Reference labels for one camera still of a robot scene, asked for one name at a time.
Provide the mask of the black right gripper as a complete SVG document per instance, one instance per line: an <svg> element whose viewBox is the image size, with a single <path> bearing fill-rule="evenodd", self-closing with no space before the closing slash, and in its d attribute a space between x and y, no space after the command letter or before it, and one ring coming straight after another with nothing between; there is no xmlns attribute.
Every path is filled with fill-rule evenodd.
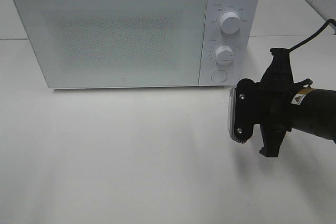
<svg viewBox="0 0 336 224"><path fill-rule="evenodd" d="M302 89L302 83L293 82L290 50L271 48L272 62L260 82L255 83L258 102L258 124L265 157L278 157L286 132L292 130L289 107L292 98Z"/></svg>

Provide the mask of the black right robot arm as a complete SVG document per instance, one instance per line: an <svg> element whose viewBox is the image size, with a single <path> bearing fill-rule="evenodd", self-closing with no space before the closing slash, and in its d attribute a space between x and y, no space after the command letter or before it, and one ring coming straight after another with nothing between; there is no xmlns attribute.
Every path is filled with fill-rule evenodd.
<svg viewBox="0 0 336 224"><path fill-rule="evenodd" d="M294 82L290 50L272 48L270 66L258 83L264 145L281 143L300 130L335 141L335 91L312 88L312 80Z"/></svg>

